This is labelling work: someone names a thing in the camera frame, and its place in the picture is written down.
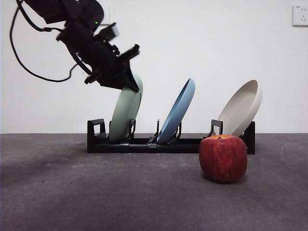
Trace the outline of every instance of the pale green plate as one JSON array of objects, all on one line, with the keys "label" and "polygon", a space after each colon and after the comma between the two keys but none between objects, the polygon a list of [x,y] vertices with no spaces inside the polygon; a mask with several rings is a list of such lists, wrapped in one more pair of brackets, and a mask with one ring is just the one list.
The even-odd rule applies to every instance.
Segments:
[{"label": "pale green plate", "polygon": [[115,110],[112,116],[109,141],[121,142],[129,132],[129,122],[136,119],[143,93],[143,85],[140,77],[134,75],[136,83],[139,87],[138,92],[134,92],[129,88],[123,88],[116,102]]}]

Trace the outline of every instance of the white plate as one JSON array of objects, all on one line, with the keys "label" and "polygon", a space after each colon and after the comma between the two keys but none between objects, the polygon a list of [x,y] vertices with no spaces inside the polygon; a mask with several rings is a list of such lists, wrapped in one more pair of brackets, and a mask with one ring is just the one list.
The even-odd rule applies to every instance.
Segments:
[{"label": "white plate", "polygon": [[116,102],[115,110],[112,116],[109,141],[121,142],[128,136],[129,122],[136,119],[140,107],[143,84],[139,76],[134,75],[134,79],[139,87],[138,92],[129,88],[123,88]]},{"label": "white plate", "polygon": [[218,120],[223,121],[223,134],[240,136],[253,121],[262,101],[262,87],[256,80],[244,84],[229,100]]},{"label": "white plate", "polygon": [[194,91],[195,84],[190,78],[173,104],[173,107],[158,134],[157,143],[167,143],[171,139],[193,99]]}]

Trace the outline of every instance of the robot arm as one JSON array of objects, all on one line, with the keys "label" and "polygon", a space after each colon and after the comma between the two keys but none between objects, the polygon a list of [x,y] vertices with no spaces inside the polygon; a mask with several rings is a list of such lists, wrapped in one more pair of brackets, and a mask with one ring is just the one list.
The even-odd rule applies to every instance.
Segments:
[{"label": "robot arm", "polygon": [[[22,1],[16,0],[19,9]],[[120,54],[115,45],[115,23],[94,35],[103,20],[104,13],[96,0],[24,0],[47,24],[65,21],[65,28],[57,36],[63,42],[77,64],[89,77],[85,83],[99,82],[101,86],[135,92],[139,88],[130,70],[129,61],[139,54],[139,46]],[[84,64],[91,66],[90,71]]]}]

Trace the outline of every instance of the wall outlet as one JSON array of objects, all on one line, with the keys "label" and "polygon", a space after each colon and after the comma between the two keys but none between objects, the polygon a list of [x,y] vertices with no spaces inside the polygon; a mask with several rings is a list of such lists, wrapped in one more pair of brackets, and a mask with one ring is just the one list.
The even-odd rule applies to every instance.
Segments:
[{"label": "wall outlet", "polygon": [[293,6],[293,26],[308,26],[308,5]]}]

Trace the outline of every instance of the apple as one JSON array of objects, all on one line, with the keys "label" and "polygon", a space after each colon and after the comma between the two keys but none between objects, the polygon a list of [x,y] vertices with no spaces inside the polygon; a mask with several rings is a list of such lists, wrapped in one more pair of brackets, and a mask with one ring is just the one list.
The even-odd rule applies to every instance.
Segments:
[{"label": "apple", "polygon": [[247,150],[241,138],[210,136],[200,143],[199,161],[204,174],[214,181],[234,182],[245,175]]}]

